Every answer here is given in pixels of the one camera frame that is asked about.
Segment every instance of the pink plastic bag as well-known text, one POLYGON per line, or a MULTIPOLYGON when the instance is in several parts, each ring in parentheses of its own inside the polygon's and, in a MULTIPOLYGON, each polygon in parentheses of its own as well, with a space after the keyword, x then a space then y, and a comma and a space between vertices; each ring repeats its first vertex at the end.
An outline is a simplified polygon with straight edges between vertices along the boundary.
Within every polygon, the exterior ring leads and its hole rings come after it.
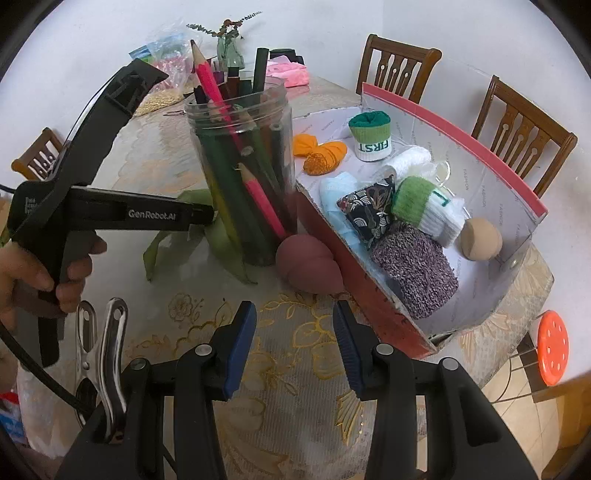
POLYGON ((285 80, 286 87, 308 85, 310 75, 305 65, 293 63, 287 57, 278 57, 267 63, 267 76, 285 80))

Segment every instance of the screw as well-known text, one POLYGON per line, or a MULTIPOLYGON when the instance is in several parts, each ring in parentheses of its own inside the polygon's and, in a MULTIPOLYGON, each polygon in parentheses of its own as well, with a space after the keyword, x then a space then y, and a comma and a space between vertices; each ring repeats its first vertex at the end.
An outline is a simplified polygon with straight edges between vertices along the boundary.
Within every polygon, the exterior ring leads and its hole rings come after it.
POLYGON ((131 363, 131 369, 132 370, 142 370, 143 367, 146 366, 146 359, 145 358, 134 358, 131 363))
POLYGON ((199 356, 206 356, 212 353, 213 348, 208 343, 202 343, 201 345, 197 345, 195 347, 195 353, 199 356))
POLYGON ((392 355, 394 353, 394 347, 389 343, 380 343, 375 348, 375 351, 380 355, 392 355))
POLYGON ((446 370, 457 370, 457 367, 459 366, 460 364, 457 363, 455 358, 447 357, 443 359, 443 368, 446 370))

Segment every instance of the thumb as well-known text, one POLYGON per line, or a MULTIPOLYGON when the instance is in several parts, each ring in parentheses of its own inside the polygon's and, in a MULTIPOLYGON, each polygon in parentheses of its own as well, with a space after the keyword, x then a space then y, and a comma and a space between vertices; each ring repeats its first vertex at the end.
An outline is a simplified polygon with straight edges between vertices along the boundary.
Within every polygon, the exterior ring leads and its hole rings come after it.
POLYGON ((47 269, 35 255, 10 242, 0 248, 0 313, 11 307, 16 280, 44 291, 51 291, 54 284, 47 269))

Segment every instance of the finger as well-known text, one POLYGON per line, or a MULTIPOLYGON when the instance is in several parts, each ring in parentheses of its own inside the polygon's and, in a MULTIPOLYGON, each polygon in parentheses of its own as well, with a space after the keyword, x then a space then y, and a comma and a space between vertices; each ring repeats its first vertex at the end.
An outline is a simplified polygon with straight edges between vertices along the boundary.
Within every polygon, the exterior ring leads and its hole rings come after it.
POLYGON ((0 248, 0 312, 11 305, 15 280, 22 280, 37 290, 53 288, 53 280, 37 257, 11 242, 0 248))
POLYGON ((14 309, 8 309, 0 313, 0 321, 8 330, 14 330, 17 324, 17 313, 14 309))
POLYGON ((90 253, 93 255, 103 254, 107 251, 107 242, 105 242, 101 237, 96 237, 96 242, 90 249, 90 253))
POLYGON ((70 280, 82 280, 92 273, 92 260, 86 257, 72 262, 68 266, 68 278, 70 280))
POLYGON ((78 302, 84 289, 84 280, 60 283, 56 288, 56 297, 60 303, 78 302))
POLYGON ((60 303, 61 311, 63 311, 64 313, 73 313, 78 308, 79 303, 80 303, 80 299, 78 299, 78 301, 75 301, 75 302, 60 303))

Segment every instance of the patterned fabric pouch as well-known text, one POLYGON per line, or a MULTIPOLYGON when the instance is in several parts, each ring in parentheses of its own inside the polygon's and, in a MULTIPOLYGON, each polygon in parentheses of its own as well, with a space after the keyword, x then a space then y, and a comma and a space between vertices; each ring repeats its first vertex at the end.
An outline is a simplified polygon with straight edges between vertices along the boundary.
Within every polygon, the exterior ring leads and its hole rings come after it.
POLYGON ((386 233, 392 222, 394 175, 341 198, 337 205, 367 248, 386 233))

